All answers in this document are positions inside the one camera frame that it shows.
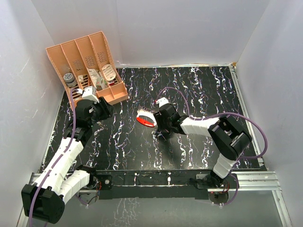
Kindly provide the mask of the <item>red keyring with keys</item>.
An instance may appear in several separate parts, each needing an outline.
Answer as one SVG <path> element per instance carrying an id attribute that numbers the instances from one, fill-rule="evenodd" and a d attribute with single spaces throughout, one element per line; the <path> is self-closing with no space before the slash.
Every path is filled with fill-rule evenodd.
<path id="1" fill-rule="evenodd" d="M 153 128 L 157 125 L 153 113 L 144 109 L 139 109 L 137 111 L 136 120 L 146 127 Z"/>

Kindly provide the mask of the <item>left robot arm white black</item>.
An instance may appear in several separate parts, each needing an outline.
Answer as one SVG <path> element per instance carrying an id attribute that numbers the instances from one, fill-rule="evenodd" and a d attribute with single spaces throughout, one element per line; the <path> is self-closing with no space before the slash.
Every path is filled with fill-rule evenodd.
<path id="1" fill-rule="evenodd" d="M 113 107 L 103 97 L 82 99 L 71 107 L 73 119 L 65 128 L 58 150 L 40 176 L 21 191 L 24 214 L 30 225 L 33 219 L 57 223 L 66 203 L 81 188 L 92 189 L 98 183 L 92 167 L 80 166 L 70 176 L 67 173 L 92 136 L 93 126 L 110 118 Z"/>

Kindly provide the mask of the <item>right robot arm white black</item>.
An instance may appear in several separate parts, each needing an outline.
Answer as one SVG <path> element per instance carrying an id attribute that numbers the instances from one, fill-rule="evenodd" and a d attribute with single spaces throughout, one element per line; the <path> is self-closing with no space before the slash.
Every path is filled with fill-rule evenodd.
<path id="1" fill-rule="evenodd" d="M 164 104 L 153 114 L 158 130 L 163 133 L 197 134 L 212 138 L 220 155 L 208 175 L 210 185 L 221 188 L 242 152 L 252 142 L 250 133 L 235 119 L 238 113 L 218 113 L 205 118 L 180 115 L 172 104 Z"/>

